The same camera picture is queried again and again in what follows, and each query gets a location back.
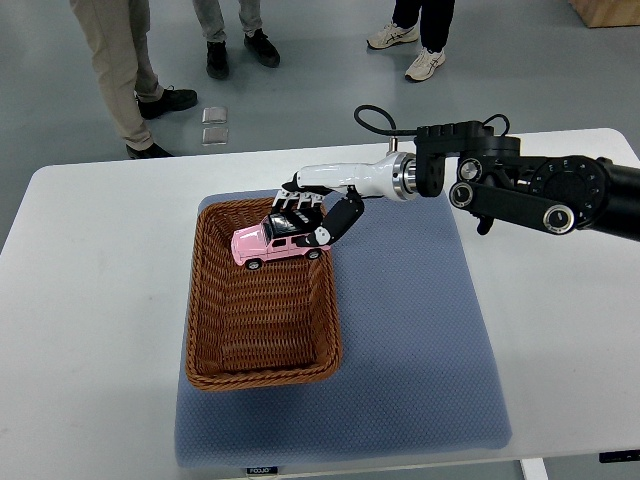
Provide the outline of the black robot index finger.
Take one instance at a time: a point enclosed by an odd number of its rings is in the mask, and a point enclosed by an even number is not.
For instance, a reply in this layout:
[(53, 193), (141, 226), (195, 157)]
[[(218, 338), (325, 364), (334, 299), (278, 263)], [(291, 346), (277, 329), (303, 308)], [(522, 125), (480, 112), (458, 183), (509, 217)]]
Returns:
[(323, 220), (323, 213), (319, 204), (311, 202), (311, 207), (301, 210), (293, 210), (294, 219), (301, 223), (320, 223)]

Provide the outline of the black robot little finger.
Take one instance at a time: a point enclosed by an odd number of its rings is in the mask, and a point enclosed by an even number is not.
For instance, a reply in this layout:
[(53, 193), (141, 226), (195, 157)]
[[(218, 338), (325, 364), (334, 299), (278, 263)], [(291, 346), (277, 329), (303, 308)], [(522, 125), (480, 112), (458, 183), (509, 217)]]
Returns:
[(288, 191), (284, 189), (280, 189), (276, 196), (274, 197), (272, 203), (272, 210), (283, 210), (288, 202)]

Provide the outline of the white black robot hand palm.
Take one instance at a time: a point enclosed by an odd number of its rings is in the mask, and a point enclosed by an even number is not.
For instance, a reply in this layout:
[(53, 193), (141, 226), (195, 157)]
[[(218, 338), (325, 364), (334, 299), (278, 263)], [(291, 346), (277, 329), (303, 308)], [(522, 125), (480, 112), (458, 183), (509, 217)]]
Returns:
[(280, 189), (281, 202), (321, 202), (350, 188), (362, 198), (408, 201), (416, 197), (415, 155), (394, 152), (376, 163), (337, 163), (302, 167)]

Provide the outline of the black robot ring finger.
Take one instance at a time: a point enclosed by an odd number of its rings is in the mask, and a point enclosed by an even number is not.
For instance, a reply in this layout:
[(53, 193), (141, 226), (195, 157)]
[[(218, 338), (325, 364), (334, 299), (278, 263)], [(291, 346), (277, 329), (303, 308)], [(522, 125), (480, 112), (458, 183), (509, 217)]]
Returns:
[(298, 193), (282, 193), (280, 200), (281, 200), (280, 210), (282, 212), (291, 211), (296, 209), (298, 206), (299, 194)]

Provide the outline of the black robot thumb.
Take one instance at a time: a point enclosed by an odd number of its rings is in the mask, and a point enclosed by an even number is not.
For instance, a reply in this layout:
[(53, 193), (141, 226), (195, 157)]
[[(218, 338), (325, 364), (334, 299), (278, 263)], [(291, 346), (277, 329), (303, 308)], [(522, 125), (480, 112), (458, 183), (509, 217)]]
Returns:
[(320, 225), (309, 235), (296, 241), (299, 247), (320, 247), (339, 240), (364, 212), (364, 201), (352, 186), (329, 210)]

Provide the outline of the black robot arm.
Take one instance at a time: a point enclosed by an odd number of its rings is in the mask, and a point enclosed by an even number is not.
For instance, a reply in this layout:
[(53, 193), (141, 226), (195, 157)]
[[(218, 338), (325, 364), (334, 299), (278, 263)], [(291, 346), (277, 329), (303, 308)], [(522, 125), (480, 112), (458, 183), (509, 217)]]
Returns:
[(419, 127), (413, 153), (389, 151), (376, 163), (307, 166), (283, 184), (274, 212), (316, 207), (332, 192), (341, 199), (305, 240), (306, 246), (340, 239), (364, 211), (367, 198), (409, 201), (437, 197), (445, 161), (457, 160), (448, 197), (457, 209), (478, 218), (485, 235), (495, 220), (553, 235), (595, 230), (639, 238), (639, 172), (603, 157), (524, 156), (521, 142), (496, 135), (485, 122)]

